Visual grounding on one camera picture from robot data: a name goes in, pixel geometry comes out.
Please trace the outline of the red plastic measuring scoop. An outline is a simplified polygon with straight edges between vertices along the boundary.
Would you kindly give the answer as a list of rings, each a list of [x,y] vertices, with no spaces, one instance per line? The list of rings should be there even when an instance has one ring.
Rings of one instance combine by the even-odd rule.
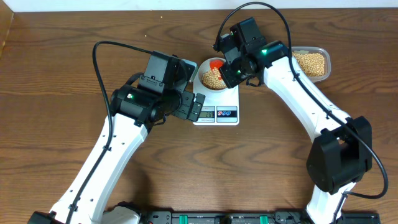
[[[224,64],[224,61],[222,61],[220,59],[213,59],[210,61],[210,68],[211,68],[212,74],[218,80],[222,80],[220,68],[223,66],[223,64]]]

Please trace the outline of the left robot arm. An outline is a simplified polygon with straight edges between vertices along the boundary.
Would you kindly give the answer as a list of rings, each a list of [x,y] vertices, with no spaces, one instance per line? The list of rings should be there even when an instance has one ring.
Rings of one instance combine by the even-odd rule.
[[[105,206],[126,164],[155,125],[168,115],[196,121],[204,95],[186,91],[195,62],[152,52],[144,73],[115,90],[101,135],[77,177],[48,213],[34,212],[29,223],[139,223],[128,205]]]

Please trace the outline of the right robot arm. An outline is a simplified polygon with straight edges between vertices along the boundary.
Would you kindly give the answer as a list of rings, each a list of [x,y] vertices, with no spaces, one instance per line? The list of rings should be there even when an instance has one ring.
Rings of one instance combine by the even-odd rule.
[[[281,41],[267,42],[254,18],[218,34],[213,48],[226,61],[220,68],[228,88],[257,77],[296,115],[312,141],[307,170],[315,186],[306,213],[313,223],[333,223],[350,191],[372,167],[371,125],[334,105],[298,65]]]

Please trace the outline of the white digital kitchen scale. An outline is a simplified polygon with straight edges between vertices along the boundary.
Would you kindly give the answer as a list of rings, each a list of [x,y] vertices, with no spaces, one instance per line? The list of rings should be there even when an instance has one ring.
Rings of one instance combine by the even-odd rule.
[[[193,81],[193,92],[205,96],[197,126],[236,126],[239,124],[239,87],[211,90],[202,83],[209,67],[201,66]]]

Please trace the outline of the soybeans in bowl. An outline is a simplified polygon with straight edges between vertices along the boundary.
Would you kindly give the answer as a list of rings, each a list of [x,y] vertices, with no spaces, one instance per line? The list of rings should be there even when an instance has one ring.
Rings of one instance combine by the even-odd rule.
[[[201,78],[202,84],[211,89],[211,90],[223,90],[226,88],[226,85],[222,80],[218,80],[213,74],[211,70],[208,70],[202,75]]]

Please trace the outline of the grey round bowl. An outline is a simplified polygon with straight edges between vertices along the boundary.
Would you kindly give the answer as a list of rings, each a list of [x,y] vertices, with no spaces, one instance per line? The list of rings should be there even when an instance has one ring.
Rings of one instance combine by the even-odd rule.
[[[225,59],[213,57],[205,60],[199,67],[194,81],[194,91],[208,93],[232,93],[236,88],[228,88],[221,77],[219,69],[225,63]]]

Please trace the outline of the yellow soybeans in container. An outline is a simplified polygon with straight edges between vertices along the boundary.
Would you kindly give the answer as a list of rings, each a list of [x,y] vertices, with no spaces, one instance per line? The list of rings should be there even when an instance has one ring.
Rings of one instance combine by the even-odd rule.
[[[325,74],[325,58],[322,54],[293,53],[293,56],[307,76],[320,77]]]

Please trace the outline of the clear plastic bean container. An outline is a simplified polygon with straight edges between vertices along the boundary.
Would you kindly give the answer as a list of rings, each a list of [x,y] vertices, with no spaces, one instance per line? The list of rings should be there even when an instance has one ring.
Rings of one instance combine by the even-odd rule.
[[[319,47],[292,47],[293,56],[302,71],[313,82],[326,80],[331,74],[329,53]]]

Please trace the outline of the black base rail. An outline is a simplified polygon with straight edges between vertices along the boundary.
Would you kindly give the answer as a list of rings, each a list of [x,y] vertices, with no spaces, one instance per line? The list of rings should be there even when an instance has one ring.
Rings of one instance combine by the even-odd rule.
[[[118,207],[104,213],[102,223],[138,223],[138,224],[265,224],[311,223],[304,212],[279,211],[274,213],[173,213],[168,211],[142,212]]]

